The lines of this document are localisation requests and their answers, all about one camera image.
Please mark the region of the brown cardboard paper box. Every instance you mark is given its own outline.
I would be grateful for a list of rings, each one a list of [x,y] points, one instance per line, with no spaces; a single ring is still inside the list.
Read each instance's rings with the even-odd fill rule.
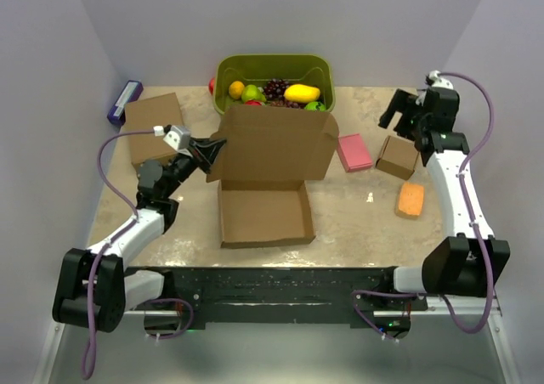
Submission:
[[[315,226],[306,183],[326,176],[339,136],[324,110],[237,104],[214,139],[224,139],[207,175],[218,185],[223,248],[307,245]]]

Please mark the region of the orange sponge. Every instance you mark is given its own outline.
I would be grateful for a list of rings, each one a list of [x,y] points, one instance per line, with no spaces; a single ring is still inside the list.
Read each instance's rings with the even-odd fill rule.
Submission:
[[[423,185],[404,182],[399,190],[395,214],[406,219],[418,219],[422,215],[424,199]]]

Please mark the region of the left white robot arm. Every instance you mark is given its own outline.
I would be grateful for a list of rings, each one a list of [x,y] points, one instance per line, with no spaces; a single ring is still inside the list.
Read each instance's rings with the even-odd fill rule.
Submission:
[[[127,274],[128,264],[173,225],[179,204],[174,191],[195,170],[210,173],[226,141],[191,138],[185,150],[168,163],[147,160],[138,169],[132,216],[110,236],[89,248],[70,249],[64,256],[52,315],[66,325],[112,332],[125,311],[149,302],[170,308],[176,289],[161,272]]]

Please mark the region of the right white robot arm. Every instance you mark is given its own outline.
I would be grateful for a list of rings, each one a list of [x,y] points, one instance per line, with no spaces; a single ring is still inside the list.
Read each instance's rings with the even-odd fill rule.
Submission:
[[[379,119],[386,128],[413,142],[439,197],[444,239],[419,267],[397,267],[378,292],[380,303],[396,310],[409,293],[486,297],[510,257],[486,222],[471,176],[466,136],[454,131],[460,97],[451,88],[429,87],[420,95],[398,89]]]

